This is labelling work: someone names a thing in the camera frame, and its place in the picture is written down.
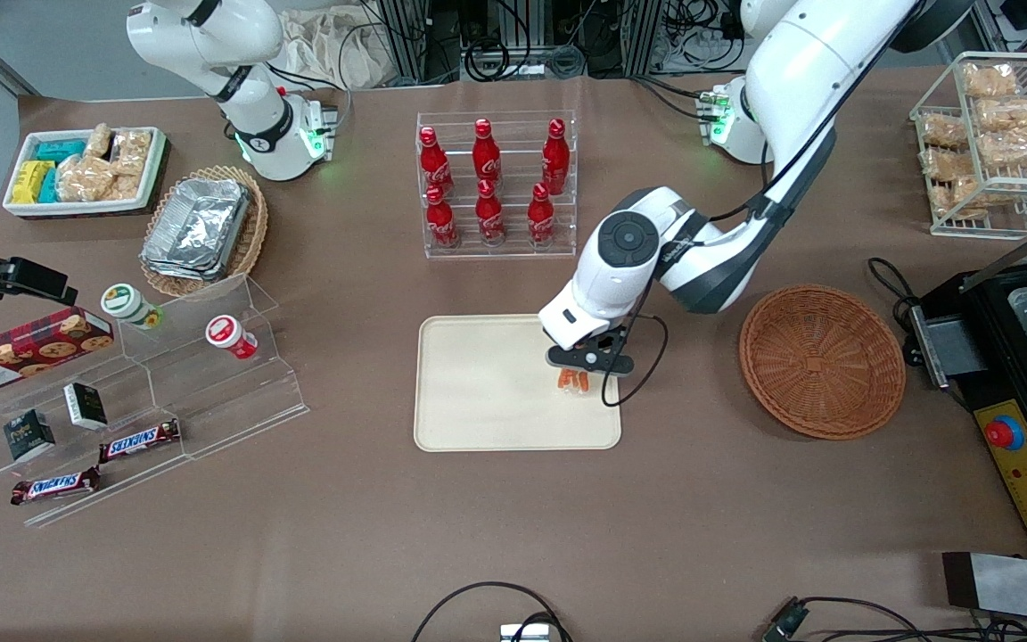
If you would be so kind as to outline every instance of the round wicker basket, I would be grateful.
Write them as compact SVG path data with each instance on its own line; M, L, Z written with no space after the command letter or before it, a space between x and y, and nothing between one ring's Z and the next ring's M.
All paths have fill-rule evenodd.
M847 440L888 422L906 390L906 366L889 328L863 301L822 286L763 297L743 324L747 385L787 426Z
M226 276L233 276L236 273L249 273L256 267L256 261L260 259L260 248L264 244L264 235L268 232L268 203L264 200L264 194L257 186L256 179L249 176L243 171L235 166L208 166L205 169L198 169L189 174L186 179L211 179L211 180L236 180L242 186L248 187L252 199L248 203L248 212L244 216L244 224L240 227L240 236L236 237L236 248L233 249L232 259L228 261L228 273ZM153 219L145 232L145 236L153 233L153 228L160 219L160 211L163 211L165 202L173 196L174 191L180 186L180 180L173 187L168 187L168 192L159 200L158 206L153 212ZM153 272L146 265L142 264L142 272L145 278L150 281L156 292L168 296L182 297L205 286L211 286L212 281L196 279L181 279L179 276L165 276L163 273Z

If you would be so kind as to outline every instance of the aluminum foil container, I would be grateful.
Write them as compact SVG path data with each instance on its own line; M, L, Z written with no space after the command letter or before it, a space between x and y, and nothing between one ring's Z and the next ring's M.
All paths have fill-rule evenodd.
M240 236L248 203L248 187L235 180L184 180L165 202L140 259L165 275L221 279Z

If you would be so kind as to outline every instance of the coca-cola bottle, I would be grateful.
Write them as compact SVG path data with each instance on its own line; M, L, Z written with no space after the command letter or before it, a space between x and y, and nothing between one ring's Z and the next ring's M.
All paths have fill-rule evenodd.
M454 212L444 198L440 186L427 187L427 227L435 247L457 248L462 239L454 226Z
M492 180L494 190L502 186L502 152L493 139L493 126L486 118L473 122L473 172L478 180Z
M541 178L555 196L565 191L565 180L570 174L570 144L565 142L565 121L549 121L549 138L541 153Z
M533 186L530 200L530 243L535 249L554 244L554 203L549 202L549 187L544 183Z
M443 188L443 196L453 194L454 180L450 175L450 159L446 158L446 152L439 144L435 127L424 126L420 129L419 142L422 144L419 163L422 165L422 176L427 180L427 186L440 186Z
M478 203L473 206L473 212L478 215L478 231L482 232L482 242L489 248L497 248L505 242L502 203L494 195L496 190L493 180L478 181Z

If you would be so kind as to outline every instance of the floor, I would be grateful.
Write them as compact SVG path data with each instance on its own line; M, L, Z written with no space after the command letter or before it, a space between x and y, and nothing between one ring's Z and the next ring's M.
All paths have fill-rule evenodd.
M45 97L74 101L197 97L195 86L146 64L134 51L125 36L125 13L131 1L3 0L0 58ZM343 0L268 1L278 11ZM36 25L48 28L36 29ZM53 25L63 28L54 29ZM66 39L68 30L74 32L70 41ZM913 54L891 52L881 61L883 66L939 63L941 59L933 49ZM16 131L15 106L10 93L0 86L0 188L16 147Z

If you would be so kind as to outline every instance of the brown table surface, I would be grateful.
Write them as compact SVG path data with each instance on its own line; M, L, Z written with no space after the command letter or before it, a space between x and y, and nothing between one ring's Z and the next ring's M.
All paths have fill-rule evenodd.
M583 641L750 639L792 594L967 625L946 606L939 552L1027 553L969 416L912 371L888 426L814 442L755 402L736 352L747 310L776 288L844 289L888 318L893 297L868 278L869 256L924 294L1010 247L926 231L906 114L938 73L879 70L861 86L827 169L733 308L689 315L653 290L649 310L672 326L663 365L623 407L619 445L583 452L430 455L413 443L421 322L536 312L575 267L425 260L416 114L576 107L582 235L633 188L664 184L720 213L757 190L759 171L702 147L689 118L626 81L358 93L334 162L261 182L272 224L254 277L281 304L280 352L311 412L49 528L25 529L0 483L0 641L408 639L439 598L482 579L541 592ZM25 99L21 113L24 133L162 127L175 145L166 186L241 164L206 99ZM113 281L143 281L146 221L25 222L0 209L0 256L69 273L97 307ZM5 301L0 330L51 309ZM640 367L657 338L635 337ZM533 610L484 591L446 606L424 639L490 641ZM824 606L807 631L863 622L891 625Z

